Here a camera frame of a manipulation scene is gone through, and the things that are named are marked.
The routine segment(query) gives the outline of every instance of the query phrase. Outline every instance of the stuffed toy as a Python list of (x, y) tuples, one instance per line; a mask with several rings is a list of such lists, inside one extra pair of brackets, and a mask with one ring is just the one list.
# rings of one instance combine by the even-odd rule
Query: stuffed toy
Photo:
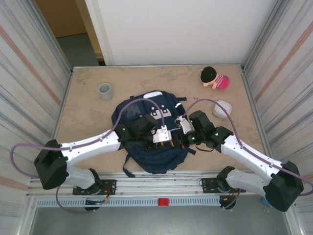
[(212, 86), (212, 89), (225, 89), (229, 85), (229, 78), (225, 75), (217, 74), (211, 66), (205, 67), (201, 72), (201, 82), (205, 87)]

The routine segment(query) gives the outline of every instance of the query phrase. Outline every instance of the white wall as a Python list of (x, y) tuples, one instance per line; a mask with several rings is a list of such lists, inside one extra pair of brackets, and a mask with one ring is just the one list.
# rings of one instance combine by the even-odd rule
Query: white wall
[(86, 0), (107, 65), (243, 63), (277, 0)]

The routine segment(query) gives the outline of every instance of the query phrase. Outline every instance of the blue object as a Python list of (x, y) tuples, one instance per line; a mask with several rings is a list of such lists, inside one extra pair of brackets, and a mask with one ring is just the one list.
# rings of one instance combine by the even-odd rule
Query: blue object
[[(177, 98), (175, 95), (164, 91), (153, 91), (138, 95), (136, 97), (131, 96), (130, 99), (123, 101), (116, 107), (112, 115), (113, 125), (115, 124), (122, 108), (137, 98), (149, 98), (153, 100), (161, 108), (164, 115), (165, 125), (167, 126), (168, 130), (178, 128), (174, 121), (178, 116), (185, 113), (185, 109), (180, 101), (185, 101), (187, 99), (185, 97)], [(158, 121), (158, 128), (161, 127), (162, 121), (159, 111), (152, 103), (147, 101), (139, 101), (129, 106), (123, 112), (120, 123), (124, 124), (129, 121), (137, 120), (145, 114), (151, 114)], [(180, 131), (181, 130), (172, 131), (172, 135)], [(138, 165), (140, 165), (145, 171), (149, 173), (165, 174), (166, 171), (170, 169), (173, 170), (177, 167), (177, 165), (182, 163), (185, 160), (188, 152), (192, 154), (196, 153), (195, 150), (190, 148), (183, 150), (174, 148), (170, 145), (169, 142), (165, 142), (162, 148), (153, 151), (146, 151), (145, 146), (141, 144), (131, 148), (126, 148), (126, 151), (128, 152), (128, 155), (126, 156), (125, 163), (123, 165), (123, 171), (128, 177), (135, 177), (124, 168), (130, 157), (132, 157), (135, 162), (138, 163)]]
[(266, 198), (262, 199), (262, 203), (269, 206), (269, 207), (272, 207), (272, 205), (266, 200)]

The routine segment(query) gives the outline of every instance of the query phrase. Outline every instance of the metal wall panel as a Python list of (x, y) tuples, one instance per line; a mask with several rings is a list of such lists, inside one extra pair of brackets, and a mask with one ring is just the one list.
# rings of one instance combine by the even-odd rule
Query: metal wall panel
[[(296, 163), (313, 180), (313, 1), (290, 0), (272, 22), (256, 54), (245, 65), (273, 157)], [(313, 231), (313, 196), (297, 208)]]
[[(12, 167), (9, 151), (20, 142), (50, 139), (71, 71), (33, 1), (0, 1), (0, 45), (0, 234), (10, 235), (29, 178)], [(22, 170), (35, 173), (37, 154), (17, 149), (15, 159)]]

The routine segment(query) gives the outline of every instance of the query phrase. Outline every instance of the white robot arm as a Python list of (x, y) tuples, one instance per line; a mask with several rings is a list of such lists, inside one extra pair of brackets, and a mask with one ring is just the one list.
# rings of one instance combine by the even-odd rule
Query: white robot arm
[[(282, 162), (271, 159), (244, 142), (242, 145), (239, 144), (231, 131), (224, 127), (215, 128), (202, 111), (192, 113), (189, 118), (194, 130), (191, 130), (187, 119), (178, 117), (176, 124), (182, 129), (182, 132), (174, 136), (171, 135), (166, 126), (155, 131), (157, 122), (150, 115), (145, 115), (137, 123), (119, 124), (108, 136), (106, 134), (109, 131), (72, 143), (58, 144), (56, 140), (49, 141), (45, 146), (68, 147), (69, 150), (42, 150), (40, 152), (34, 163), (43, 188), (51, 189), (65, 184), (86, 189), (90, 194), (97, 193), (101, 181), (95, 170), (79, 169), (74, 167), (75, 164), (93, 156), (118, 151), (138, 143), (157, 145), (160, 142), (170, 141), (172, 146), (179, 148), (205, 143), (208, 147), (239, 160), (255, 172), (255, 174), (249, 174), (233, 167), (226, 167), (217, 176), (217, 183), (221, 192), (229, 191), (231, 188), (241, 188), (266, 197), (273, 207), (286, 211), (303, 191), (301, 180), (265, 164), (245, 151), (242, 145), (271, 164), (285, 167), (299, 174), (295, 164), (291, 162), (282, 164)], [(75, 148), (75, 146), (94, 140), (100, 141)]]

